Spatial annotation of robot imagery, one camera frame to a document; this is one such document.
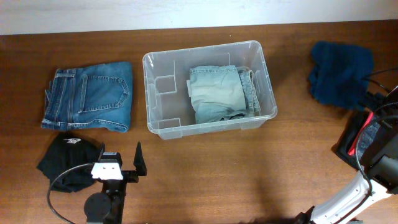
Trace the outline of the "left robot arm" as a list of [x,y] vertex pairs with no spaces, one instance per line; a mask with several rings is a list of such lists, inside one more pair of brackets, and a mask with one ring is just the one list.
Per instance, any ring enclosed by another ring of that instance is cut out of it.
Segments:
[[118,152],[106,152],[101,147],[101,154],[94,163],[91,175],[102,183],[102,190],[90,195],[84,204],[86,222],[89,224],[120,224],[123,219],[126,186],[138,183],[139,177],[147,175],[141,144],[137,143],[134,155],[134,170],[122,170],[123,161]]

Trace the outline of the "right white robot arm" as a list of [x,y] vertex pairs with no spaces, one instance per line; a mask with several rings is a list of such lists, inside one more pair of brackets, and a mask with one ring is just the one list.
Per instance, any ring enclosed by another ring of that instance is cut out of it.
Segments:
[[367,94],[367,111],[348,123],[336,155],[358,172],[325,203],[299,213],[294,223],[358,223],[372,204],[397,194],[397,90],[386,96]]

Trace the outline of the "light wash jeans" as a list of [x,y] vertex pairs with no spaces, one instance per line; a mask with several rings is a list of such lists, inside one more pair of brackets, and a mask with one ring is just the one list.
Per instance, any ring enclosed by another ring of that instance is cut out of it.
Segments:
[[261,106],[248,67],[198,66],[190,69],[190,100],[197,124],[252,118]]

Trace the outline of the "black garment with red band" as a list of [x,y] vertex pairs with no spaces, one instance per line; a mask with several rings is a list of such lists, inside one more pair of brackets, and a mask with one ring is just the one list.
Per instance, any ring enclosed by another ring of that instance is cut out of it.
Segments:
[[[368,111],[355,111],[348,120],[345,130],[337,142],[336,149],[334,150],[335,154],[355,171],[358,171],[358,166],[354,160],[354,151],[356,149],[359,132],[365,125],[376,118],[377,116],[374,116]],[[379,123],[365,130],[358,145],[358,159],[360,161],[363,154],[367,155],[367,159],[371,159],[380,151],[380,146],[378,144],[385,133],[385,126],[381,126]]]

